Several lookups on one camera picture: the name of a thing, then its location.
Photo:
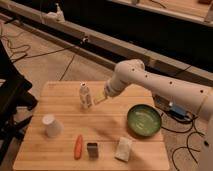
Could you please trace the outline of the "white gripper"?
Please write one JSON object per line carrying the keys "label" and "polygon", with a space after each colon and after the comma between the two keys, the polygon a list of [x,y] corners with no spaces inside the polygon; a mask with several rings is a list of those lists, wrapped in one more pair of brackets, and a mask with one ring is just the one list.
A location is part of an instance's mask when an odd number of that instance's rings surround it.
{"label": "white gripper", "polygon": [[[123,91],[123,85],[120,80],[111,78],[106,81],[104,91],[107,96],[115,97],[121,94]],[[93,99],[94,104],[98,105],[99,103],[105,101],[107,99],[105,94],[100,93],[95,95]]]}

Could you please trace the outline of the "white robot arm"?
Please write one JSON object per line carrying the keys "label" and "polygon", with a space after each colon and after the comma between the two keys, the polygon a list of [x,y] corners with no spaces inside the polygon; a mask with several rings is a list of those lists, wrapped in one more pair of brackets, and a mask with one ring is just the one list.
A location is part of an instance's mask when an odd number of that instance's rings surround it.
{"label": "white robot arm", "polygon": [[113,76],[94,103],[120,95],[131,84],[142,86],[208,121],[197,171],[213,171],[213,87],[150,73],[141,60],[125,60],[116,64]]}

